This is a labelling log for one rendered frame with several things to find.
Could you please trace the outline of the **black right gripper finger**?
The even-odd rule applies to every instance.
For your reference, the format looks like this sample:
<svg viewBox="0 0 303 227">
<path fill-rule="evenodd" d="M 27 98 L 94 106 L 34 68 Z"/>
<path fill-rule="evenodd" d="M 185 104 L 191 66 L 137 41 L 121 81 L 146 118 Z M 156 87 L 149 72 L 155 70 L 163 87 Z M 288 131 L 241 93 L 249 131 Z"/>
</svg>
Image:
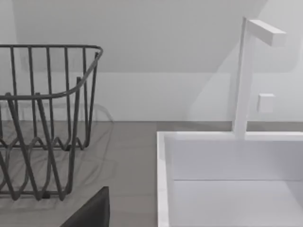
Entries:
<svg viewBox="0 0 303 227">
<path fill-rule="evenodd" d="M 109 227 L 109 187 L 102 187 L 59 227 Z"/>
</svg>

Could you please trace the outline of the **white sink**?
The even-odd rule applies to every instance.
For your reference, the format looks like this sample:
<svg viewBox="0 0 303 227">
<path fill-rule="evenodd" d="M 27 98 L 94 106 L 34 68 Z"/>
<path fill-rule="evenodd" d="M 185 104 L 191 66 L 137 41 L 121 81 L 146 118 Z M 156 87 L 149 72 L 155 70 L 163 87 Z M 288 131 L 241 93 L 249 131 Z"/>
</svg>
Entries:
<svg viewBox="0 0 303 227">
<path fill-rule="evenodd" d="M 158 227 L 303 227 L 303 132 L 160 131 Z"/>
</svg>

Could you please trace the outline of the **tall white tap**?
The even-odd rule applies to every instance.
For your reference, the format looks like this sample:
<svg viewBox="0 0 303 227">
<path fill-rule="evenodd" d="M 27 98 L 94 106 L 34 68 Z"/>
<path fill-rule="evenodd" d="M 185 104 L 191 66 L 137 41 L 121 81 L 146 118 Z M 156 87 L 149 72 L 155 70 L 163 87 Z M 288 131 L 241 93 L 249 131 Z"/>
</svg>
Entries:
<svg viewBox="0 0 303 227">
<path fill-rule="evenodd" d="M 237 70 L 235 117 L 232 131 L 237 139 L 244 139 L 253 78 L 253 56 L 257 39 L 271 47 L 285 46 L 287 33 L 260 19 L 243 17 Z"/>
</svg>

